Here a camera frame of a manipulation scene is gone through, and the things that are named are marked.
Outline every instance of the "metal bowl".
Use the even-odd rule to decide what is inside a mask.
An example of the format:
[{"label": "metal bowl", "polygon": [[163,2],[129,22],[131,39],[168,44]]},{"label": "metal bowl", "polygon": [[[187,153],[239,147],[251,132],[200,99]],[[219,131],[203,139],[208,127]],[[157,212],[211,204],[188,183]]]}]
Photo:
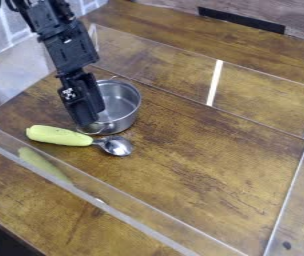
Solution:
[{"label": "metal bowl", "polygon": [[99,120],[77,130],[85,134],[109,135],[128,129],[136,121],[141,95],[135,86],[120,80],[99,80],[105,110]]}]

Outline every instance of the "spoon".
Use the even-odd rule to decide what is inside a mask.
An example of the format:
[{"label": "spoon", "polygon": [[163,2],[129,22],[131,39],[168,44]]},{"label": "spoon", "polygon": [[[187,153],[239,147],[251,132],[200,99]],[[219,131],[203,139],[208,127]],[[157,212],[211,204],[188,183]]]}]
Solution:
[{"label": "spoon", "polygon": [[132,153],[132,144],[121,136],[108,136],[93,139],[91,136],[66,129],[46,125],[33,125],[26,129],[26,136],[30,140],[65,146],[99,146],[108,154],[128,156]]}]

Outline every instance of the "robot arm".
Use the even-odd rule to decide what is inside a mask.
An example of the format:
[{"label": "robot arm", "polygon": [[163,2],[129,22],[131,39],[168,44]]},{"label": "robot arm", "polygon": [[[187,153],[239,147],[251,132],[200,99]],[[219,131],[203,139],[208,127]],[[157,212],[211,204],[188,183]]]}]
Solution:
[{"label": "robot arm", "polygon": [[82,70],[99,61],[86,29],[65,0],[6,0],[6,4],[45,44],[62,84],[58,94],[64,106],[76,124],[84,127],[97,120],[105,108],[95,76]]}]

